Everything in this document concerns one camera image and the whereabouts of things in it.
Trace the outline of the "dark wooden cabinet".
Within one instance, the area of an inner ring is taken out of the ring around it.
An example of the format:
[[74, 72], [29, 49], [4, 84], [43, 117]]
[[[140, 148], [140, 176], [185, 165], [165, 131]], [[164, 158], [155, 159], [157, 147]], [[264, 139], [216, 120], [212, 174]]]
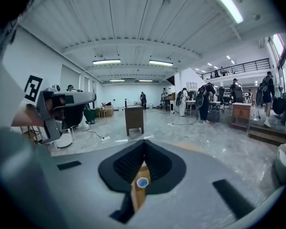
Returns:
[[141, 133], [144, 134], [143, 107], [134, 105], [128, 106], [124, 110], [127, 136], [130, 135], [130, 129], [135, 128], [140, 128]]

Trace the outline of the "person's left forearm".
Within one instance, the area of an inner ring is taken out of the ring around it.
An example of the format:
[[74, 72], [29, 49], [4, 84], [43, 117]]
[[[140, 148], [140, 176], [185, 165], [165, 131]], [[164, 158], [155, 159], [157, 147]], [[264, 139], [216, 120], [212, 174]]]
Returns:
[[31, 104], [25, 104], [20, 107], [20, 109], [14, 116], [11, 126], [12, 127], [19, 127], [19, 126], [43, 127], [44, 123], [41, 117], [38, 115], [35, 106]]

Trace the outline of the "person's gray shirt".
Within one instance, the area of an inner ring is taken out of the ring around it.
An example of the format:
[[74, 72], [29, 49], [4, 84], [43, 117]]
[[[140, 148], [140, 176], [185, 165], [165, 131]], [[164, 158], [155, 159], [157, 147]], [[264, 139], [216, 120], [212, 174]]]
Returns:
[[20, 16], [0, 25], [0, 127], [11, 127], [14, 116], [25, 105], [23, 90], [3, 65], [6, 49], [14, 42]]

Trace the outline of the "white round base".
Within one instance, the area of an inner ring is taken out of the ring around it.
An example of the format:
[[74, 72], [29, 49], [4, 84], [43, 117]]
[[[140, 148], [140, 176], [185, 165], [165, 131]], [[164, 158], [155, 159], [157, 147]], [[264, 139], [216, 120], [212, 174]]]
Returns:
[[62, 134], [61, 137], [54, 141], [54, 145], [57, 149], [65, 148], [73, 142], [71, 134]]

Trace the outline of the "dark wooden rack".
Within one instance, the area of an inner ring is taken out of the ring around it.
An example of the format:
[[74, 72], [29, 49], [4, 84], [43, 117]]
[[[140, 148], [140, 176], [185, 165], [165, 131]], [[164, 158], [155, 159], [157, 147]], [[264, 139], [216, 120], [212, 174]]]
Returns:
[[162, 100], [160, 100], [160, 109], [164, 109], [165, 111], [174, 111], [174, 103], [175, 103], [175, 93], [168, 94], [167, 105], [164, 105]]

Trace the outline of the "blue paper cup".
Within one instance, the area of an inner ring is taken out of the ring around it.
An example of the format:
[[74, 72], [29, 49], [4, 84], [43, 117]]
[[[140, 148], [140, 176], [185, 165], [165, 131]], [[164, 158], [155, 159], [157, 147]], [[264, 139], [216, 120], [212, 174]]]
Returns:
[[139, 188], [146, 188], [149, 185], [149, 180], [146, 177], [140, 177], [136, 181], [136, 184]]

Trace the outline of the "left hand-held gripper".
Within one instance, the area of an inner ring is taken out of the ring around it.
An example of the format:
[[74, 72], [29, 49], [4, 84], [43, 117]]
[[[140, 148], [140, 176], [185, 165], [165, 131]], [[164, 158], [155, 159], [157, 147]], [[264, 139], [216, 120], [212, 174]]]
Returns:
[[[42, 139], [44, 144], [53, 142], [62, 134], [62, 121], [54, 116], [54, 109], [48, 110], [47, 104], [50, 99], [54, 105], [53, 97], [59, 93], [57, 84], [50, 85], [40, 76], [30, 75], [25, 88], [25, 102], [35, 106], [38, 116], [43, 121], [46, 137]], [[84, 110], [90, 110], [90, 103], [96, 100], [96, 94], [91, 92], [67, 92], [65, 93], [65, 105], [63, 109], [64, 128], [69, 129], [78, 125], [84, 114]]]

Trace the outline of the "white table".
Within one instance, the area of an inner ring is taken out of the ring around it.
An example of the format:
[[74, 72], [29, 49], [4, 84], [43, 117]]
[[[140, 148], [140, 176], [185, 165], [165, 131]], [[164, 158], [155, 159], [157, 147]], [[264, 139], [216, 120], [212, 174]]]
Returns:
[[[189, 115], [199, 116], [198, 107], [195, 104], [196, 100], [187, 100], [185, 105], [185, 113]], [[216, 114], [220, 113], [220, 102], [209, 102], [208, 113], [215, 112]]]

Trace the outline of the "dark step platform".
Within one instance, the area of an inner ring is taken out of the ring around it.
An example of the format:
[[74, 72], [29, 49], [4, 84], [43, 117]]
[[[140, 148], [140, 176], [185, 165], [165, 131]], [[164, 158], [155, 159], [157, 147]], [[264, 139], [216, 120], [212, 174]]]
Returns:
[[286, 144], [286, 133], [283, 130], [263, 125], [250, 125], [248, 137], [274, 146]]

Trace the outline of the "cardboard box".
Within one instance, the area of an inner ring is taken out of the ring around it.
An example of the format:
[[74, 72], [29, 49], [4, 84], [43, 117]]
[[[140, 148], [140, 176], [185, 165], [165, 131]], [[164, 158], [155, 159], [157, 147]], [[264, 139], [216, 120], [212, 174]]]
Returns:
[[103, 107], [104, 110], [106, 110], [107, 116], [113, 116], [114, 114], [114, 106], [113, 105], [106, 105]]

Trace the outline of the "black mezzanine railing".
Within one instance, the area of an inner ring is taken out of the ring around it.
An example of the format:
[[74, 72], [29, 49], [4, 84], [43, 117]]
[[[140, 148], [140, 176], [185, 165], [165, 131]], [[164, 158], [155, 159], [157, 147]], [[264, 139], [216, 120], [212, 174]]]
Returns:
[[234, 76], [239, 73], [253, 72], [259, 70], [268, 70], [271, 69], [269, 58], [250, 61], [242, 64], [234, 64], [228, 67], [221, 67], [219, 69], [215, 69], [214, 71], [206, 72], [206, 73], [198, 73], [203, 80], [209, 80], [224, 76]]

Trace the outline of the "dark green bin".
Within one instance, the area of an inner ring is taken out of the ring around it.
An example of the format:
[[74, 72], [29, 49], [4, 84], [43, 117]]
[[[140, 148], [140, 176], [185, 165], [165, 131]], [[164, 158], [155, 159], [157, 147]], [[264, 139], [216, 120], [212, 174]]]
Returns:
[[94, 122], [95, 121], [95, 110], [94, 109], [85, 109], [84, 110], [84, 116], [86, 118], [86, 121], [88, 123]]

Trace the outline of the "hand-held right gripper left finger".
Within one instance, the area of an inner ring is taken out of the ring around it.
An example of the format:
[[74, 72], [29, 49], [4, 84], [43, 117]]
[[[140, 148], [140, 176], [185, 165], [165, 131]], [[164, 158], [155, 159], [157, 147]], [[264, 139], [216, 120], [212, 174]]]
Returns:
[[53, 157], [39, 149], [45, 206], [43, 229], [145, 229], [131, 191], [143, 158], [144, 141], [89, 153]]

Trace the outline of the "light wooden white-topped cabinet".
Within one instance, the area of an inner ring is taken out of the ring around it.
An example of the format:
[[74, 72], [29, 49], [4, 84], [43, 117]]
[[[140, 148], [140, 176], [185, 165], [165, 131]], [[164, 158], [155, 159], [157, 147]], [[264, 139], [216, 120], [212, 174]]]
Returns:
[[251, 104], [233, 103], [231, 127], [247, 131], [250, 126]]

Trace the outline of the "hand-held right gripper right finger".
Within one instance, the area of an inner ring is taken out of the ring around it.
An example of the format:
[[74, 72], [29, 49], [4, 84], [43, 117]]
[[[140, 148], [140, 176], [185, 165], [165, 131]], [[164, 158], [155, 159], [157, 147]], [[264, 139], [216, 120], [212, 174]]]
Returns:
[[213, 186], [225, 179], [255, 208], [265, 194], [239, 173], [208, 154], [164, 144], [186, 164], [182, 181], [170, 192], [148, 195], [129, 220], [132, 229], [223, 229], [237, 221]]

